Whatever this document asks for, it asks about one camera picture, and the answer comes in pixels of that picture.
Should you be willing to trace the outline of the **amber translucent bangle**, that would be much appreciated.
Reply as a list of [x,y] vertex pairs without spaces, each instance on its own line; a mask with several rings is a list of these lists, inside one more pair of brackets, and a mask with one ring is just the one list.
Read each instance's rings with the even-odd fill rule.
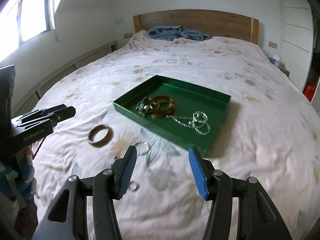
[[166,116],[174,114],[176,110],[176,103],[168,96],[155,96],[151,100],[159,103],[159,109],[153,110],[151,114],[156,116]]

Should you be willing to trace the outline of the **right wall socket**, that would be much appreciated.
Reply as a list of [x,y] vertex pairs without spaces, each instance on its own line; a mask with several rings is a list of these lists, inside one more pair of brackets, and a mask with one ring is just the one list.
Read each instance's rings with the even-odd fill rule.
[[268,46],[273,48],[273,49],[277,49],[277,47],[278,47],[278,45],[276,43],[271,42],[271,41],[268,43]]

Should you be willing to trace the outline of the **thin silver bangle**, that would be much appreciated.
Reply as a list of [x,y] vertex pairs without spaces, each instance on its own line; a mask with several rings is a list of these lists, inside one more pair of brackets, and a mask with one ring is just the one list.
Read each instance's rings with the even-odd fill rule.
[[137,103],[135,110],[140,114],[148,114],[153,110],[159,109],[159,103],[157,101],[152,101],[151,98],[144,98],[139,103]]

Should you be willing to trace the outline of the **red box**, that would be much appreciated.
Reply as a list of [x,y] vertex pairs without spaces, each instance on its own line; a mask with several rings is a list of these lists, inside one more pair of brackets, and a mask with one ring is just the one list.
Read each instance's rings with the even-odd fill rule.
[[317,86],[314,83],[307,83],[305,85],[303,94],[308,99],[309,102],[312,101],[313,96],[314,96],[315,91],[316,91],[316,88],[317,88]]

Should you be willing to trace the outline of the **dark olive jade bangle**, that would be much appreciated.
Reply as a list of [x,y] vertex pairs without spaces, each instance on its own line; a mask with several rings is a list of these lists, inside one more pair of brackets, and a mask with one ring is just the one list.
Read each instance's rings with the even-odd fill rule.
[[113,129],[106,125],[98,125],[88,134],[88,143],[94,147],[103,147],[107,145],[113,138]]

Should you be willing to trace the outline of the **tissue box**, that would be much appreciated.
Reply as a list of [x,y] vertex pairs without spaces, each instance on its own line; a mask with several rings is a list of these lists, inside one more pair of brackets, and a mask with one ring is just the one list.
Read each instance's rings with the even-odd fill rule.
[[277,55],[269,57],[269,61],[277,67],[279,67],[280,65],[280,57],[278,57]]

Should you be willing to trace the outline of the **white wardrobe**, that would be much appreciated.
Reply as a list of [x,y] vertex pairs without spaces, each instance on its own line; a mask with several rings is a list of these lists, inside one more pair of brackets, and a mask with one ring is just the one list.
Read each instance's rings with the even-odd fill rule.
[[289,80],[303,92],[313,53],[313,15],[307,0],[280,0],[280,66],[289,71]]

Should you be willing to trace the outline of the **floral white bed duvet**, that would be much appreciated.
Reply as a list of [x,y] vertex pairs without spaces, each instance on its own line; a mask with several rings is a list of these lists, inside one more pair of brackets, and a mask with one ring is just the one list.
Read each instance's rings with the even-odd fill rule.
[[193,179],[193,146],[229,176],[257,178],[293,239],[319,218],[319,117],[255,44],[141,31],[53,85],[36,108],[60,104],[76,115],[35,146],[39,218],[69,176],[95,176],[132,144],[132,185],[115,203],[124,239],[202,238],[210,203]]

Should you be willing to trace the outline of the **wooden nightstand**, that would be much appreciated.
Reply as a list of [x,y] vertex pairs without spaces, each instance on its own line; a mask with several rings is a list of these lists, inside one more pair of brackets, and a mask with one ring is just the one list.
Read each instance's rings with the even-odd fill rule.
[[290,72],[289,72],[287,69],[282,68],[282,67],[278,67],[278,69],[279,69],[283,74],[285,74],[287,77],[289,77]]

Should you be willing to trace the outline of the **green jewelry tray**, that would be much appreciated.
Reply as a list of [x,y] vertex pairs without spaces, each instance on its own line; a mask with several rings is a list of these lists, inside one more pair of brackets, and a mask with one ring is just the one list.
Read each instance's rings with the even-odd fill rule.
[[[136,107],[143,99],[159,102],[159,110],[167,114],[173,107],[172,118],[153,113],[141,116]],[[153,133],[186,150],[196,146],[205,155],[226,117],[230,101],[230,95],[216,90],[155,75],[114,100],[113,104],[116,111]],[[192,127],[181,125],[182,122],[191,123],[196,112],[203,112],[208,117],[208,134],[199,134]]]

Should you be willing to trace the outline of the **blue folded blanket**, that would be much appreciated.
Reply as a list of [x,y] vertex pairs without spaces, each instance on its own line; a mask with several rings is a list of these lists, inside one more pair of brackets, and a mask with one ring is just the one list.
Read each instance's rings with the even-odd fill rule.
[[148,36],[156,40],[173,41],[177,38],[186,38],[193,41],[210,40],[209,34],[203,33],[199,30],[185,29],[181,25],[177,26],[156,26],[148,30]]

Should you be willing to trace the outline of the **window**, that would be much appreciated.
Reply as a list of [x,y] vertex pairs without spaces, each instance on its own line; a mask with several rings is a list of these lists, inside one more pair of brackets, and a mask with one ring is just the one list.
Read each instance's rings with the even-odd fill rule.
[[1,60],[22,44],[55,29],[61,0],[1,0]]

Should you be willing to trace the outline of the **beige low side shelf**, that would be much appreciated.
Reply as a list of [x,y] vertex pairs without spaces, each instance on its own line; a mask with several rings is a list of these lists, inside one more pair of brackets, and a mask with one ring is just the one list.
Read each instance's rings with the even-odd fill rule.
[[44,94],[65,76],[76,70],[79,70],[91,62],[105,57],[115,50],[117,50],[117,41],[113,41],[93,49],[61,66],[47,77],[39,81],[25,94],[23,98],[21,98],[21,100],[14,107],[12,107],[12,116],[16,117],[24,112],[32,110],[36,106],[37,102],[44,96]]

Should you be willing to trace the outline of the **left wall socket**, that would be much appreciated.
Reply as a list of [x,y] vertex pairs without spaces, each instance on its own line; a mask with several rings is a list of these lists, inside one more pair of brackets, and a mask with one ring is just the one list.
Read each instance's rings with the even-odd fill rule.
[[124,34],[124,38],[131,38],[132,37],[132,33],[126,33]]

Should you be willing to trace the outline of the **wall socket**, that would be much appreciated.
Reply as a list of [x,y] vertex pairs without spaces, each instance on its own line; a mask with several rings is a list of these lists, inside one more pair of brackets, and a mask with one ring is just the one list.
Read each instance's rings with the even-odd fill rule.
[[277,49],[277,47],[278,47],[278,45],[276,43],[271,42],[271,41],[268,43],[268,46],[273,48],[273,49]]
[[124,38],[131,38],[132,37],[132,33],[126,33],[124,34]]

